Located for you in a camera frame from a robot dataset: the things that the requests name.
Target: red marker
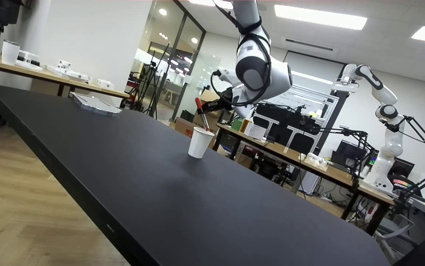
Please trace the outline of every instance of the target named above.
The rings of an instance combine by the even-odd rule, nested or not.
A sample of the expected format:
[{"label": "red marker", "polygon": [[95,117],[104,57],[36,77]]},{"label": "red marker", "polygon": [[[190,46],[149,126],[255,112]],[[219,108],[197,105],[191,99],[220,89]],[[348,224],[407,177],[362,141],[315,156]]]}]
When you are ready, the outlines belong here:
[{"label": "red marker", "polygon": [[199,101],[199,98],[196,97],[196,99],[194,99],[194,101],[196,101],[196,107],[198,108],[198,110],[201,111],[201,120],[203,121],[204,124],[204,129],[206,131],[209,131],[209,124],[208,124],[208,120],[206,119],[206,115],[203,113],[203,108],[201,107],[201,101]]}]

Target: tabletop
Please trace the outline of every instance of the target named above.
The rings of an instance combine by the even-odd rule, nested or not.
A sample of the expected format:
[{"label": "tabletop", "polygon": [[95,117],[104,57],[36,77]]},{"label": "tabletop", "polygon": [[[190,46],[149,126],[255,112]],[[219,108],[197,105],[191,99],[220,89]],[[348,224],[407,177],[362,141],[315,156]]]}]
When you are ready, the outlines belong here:
[{"label": "tabletop", "polygon": [[99,93],[107,94],[111,96],[116,96],[121,98],[129,97],[129,95],[124,92],[111,91],[110,89],[104,89],[95,83],[88,84],[86,82],[79,82],[79,81],[73,81],[71,79],[62,78],[45,68],[42,71],[37,71],[37,70],[21,67],[18,65],[11,66],[7,64],[3,64],[1,60],[1,55],[0,55],[0,71],[9,72],[12,74],[17,74],[17,75],[21,75],[21,76],[25,76],[29,78],[43,79],[45,81],[61,83],[66,86],[76,86],[76,88],[87,89],[88,91],[99,92]]},{"label": "tabletop", "polygon": [[[301,165],[304,166],[304,168],[306,168],[306,170],[308,170],[308,171],[310,171],[310,172],[312,172],[312,173],[314,173],[318,176],[324,177],[324,179],[326,179],[326,180],[337,182],[339,185],[342,185],[343,187],[346,187],[346,188],[350,188],[352,186],[351,175],[349,173],[346,173],[342,170],[339,170],[339,169],[331,167],[331,166],[329,166],[327,168],[327,170],[324,171],[324,170],[317,168],[314,165],[308,164],[304,161],[300,162],[299,157],[298,157],[300,155],[299,152],[292,150],[290,148],[287,148],[287,147],[285,147],[285,146],[283,146],[279,143],[267,143],[267,142],[263,143],[263,142],[255,139],[255,138],[251,138],[251,137],[243,134],[242,132],[235,131],[228,126],[221,125],[219,123],[217,124],[217,126],[219,128],[224,129],[224,130],[227,130],[228,132],[233,133],[234,135],[237,135],[237,136],[239,136],[243,139],[246,139],[248,141],[252,141],[253,143],[262,147],[262,150],[271,150],[275,153],[280,153],[281,155],[288,158],[288,160],[290,160],[294,164],[300,164],[301,163]],[[388,196],[388,195],[386,195],[386,194],[384,194],[384,193],[382,193],[378,190],[373,189],[370,185],[364,183],[363,181],[359,182],[359,188],[358,189],[359,189],[360,192],[364,193],[367,196],[376,198],[378,200],[384,201],[384,202],[391,204],[391,205],[395,205],[395,202],[393,201],[393,199],[390,196]]]},{"label": "tabletop", "polygon": [[124,257],[162,266],[389,265],[364,231],[213,150],[189,156],[190,138],[143,113],[107,117],[3,86],[0,113]]}]

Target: white robotic arm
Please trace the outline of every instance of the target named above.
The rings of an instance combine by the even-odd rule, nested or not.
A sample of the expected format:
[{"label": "white robotic arm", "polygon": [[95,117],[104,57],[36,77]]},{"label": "white robotic arm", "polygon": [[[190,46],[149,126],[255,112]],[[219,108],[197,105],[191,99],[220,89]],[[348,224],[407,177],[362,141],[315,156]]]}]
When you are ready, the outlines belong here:
[{"label": "white robotic arm", "polygon": [[237,49],[236,69],[218,68],[211,76],[227,81],[232,85],[228,97],[221,99],[230,104],[234,111],[245,118],[253,104],[272,98],[292,87],[290,67],[270,56],[271,40],[262,26],[258,7],[253,1],[233,1],[234,14],[216,7],[233,22],[240,32]]},{"label": "white robotic arm", "polygon": [[397,109],[393,106],[397,102],[397,96],[366,65],[348,64],[344,68],[342,78],[334,82],[333,90],[354,93],[359,86],[356,80],[362,78],[372,85],[372,96],[380,102],[375,115],[382,123],[398,125],[396,131],[386,129],[385,144],[380,149],[377,160],[371,172],[365,177],[364,182],[387,194],[392,194],[393,185],[388,180],[387,175],[395,162],[395,157],[403,153],[402,132],[405,130],[405,118],[399,115]]}]

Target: white tumbler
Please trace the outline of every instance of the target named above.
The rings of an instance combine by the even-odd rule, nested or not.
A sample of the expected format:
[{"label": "white tumbler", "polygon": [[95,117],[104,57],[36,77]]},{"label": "white tumbler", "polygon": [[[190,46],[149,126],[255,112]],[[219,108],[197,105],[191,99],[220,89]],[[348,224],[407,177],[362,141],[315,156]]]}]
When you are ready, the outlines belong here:
[{"label": "white tumbler", "polygon": [[20,45],[16,44],[15,42],[4,40],[2,55],[3,64],[12,66],[15,65],[19,51]]},{"label": "white tumbler", "polygon": [[188,154],[195,158],[201,159],[213,137],[214,133],[211,131],[206,131],[201,127],[194,127],[191,143],[189,144]]}]

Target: green object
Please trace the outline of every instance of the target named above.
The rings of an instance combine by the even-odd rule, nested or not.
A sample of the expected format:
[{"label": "green object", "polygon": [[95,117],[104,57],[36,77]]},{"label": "green object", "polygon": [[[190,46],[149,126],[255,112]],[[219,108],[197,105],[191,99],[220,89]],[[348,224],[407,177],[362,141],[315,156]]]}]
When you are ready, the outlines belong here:
[{"label": "green object", "polygon": [[234,121],[232,122],[232,126],[231,128],[235,131],[239,131],[241,129],[242,123],[243,123],[243,119],[234,119]]}]

